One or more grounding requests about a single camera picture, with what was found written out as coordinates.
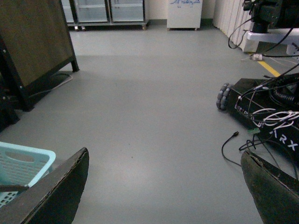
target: white freezer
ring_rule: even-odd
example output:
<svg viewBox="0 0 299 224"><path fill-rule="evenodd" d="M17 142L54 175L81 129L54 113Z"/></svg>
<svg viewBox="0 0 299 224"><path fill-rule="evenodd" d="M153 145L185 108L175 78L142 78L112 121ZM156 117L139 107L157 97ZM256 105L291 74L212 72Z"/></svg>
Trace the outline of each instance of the white freezer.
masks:
<svg viewBox="0 0 299 224"><path fill-rule="evenodd" d="M168 0L167 28L200 28L203 0Z"/></svg>

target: light blue basket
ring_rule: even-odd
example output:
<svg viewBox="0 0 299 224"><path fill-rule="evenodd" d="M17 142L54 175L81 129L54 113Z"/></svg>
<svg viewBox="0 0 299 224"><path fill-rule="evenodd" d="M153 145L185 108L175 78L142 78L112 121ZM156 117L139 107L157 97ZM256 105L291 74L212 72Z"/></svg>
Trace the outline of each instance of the light blue basket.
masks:
<svg viewBox="0 0 299 224"><path fill-rule="evenodd" d="M56 154L49 150L0 142L0 185L32 187L51 171ZM18 192L0 193L0 208Z"/></svg>

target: refrigerator door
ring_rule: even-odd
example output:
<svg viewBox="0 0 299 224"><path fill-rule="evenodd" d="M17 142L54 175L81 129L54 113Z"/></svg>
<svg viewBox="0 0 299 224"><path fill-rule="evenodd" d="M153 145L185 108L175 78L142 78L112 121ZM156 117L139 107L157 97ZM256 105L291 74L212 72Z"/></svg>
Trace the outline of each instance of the refrigerator door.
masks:
<svg viewBox="0 0 299 224"><path fill-rule="evenodd" d="M61 0L61 3L62 3L62 7L64 8L64 14L65 14L66 22L67 23L73 23L74 18L73 18L73 15L71 13L71 6L70 6L69 0Z"/></svg>
<svg viewBox="0 0 299 224"><path fill-rule="evenodd" d="M108 22L105 0L75 0L78 22Z"/></svg>
<svg viewBox="0 0 299 224"><path fill-rule="evenodd" d="M199 28L203 0L168 0L167 28Z"/></svg>
<svg viewBox="0 0 299 224"><path fill-rule="evenodd" d="M111 0L113 22L144 21L143 0Z"/></svg>

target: connector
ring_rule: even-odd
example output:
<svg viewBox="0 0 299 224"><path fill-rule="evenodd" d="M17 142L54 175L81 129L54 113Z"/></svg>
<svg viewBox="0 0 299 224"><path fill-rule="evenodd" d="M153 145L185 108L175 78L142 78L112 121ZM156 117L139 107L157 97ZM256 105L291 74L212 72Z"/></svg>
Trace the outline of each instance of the connector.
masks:
<svg viewBox="0 0 299 224"><path fill-rule="evenodd" d="M247 132L248 132L248 134L254 135L254 134L259 134L261 131L258 127L256 127L254 129L248 130Z"/></svg>
<svg viewBox="0 0 299 224"><path fill-rule="evenodd" d="M236 137L236 136L238 136L238 134L239 134L239 132L235 132L235 133L233 134L233 136Z"/></svg>
<svg viewBox="0 0 299 224"><path fill-rule="evenodd" d="M263 55L262 54L253 54L252 60L254 60L254 61L262 61L263 60Z"/></svg>

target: wooden board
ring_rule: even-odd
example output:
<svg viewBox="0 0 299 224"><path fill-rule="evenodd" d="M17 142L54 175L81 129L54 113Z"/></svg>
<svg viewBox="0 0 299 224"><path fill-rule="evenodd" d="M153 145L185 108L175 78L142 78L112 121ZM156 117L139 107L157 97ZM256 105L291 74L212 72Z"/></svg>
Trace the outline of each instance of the wooden board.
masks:
<svg viewBox="0 0 299 224"><path fill-rule="evenodd" d="M2 0L0 18L0 34L24 86L73 56L59 0Z"/></svg>

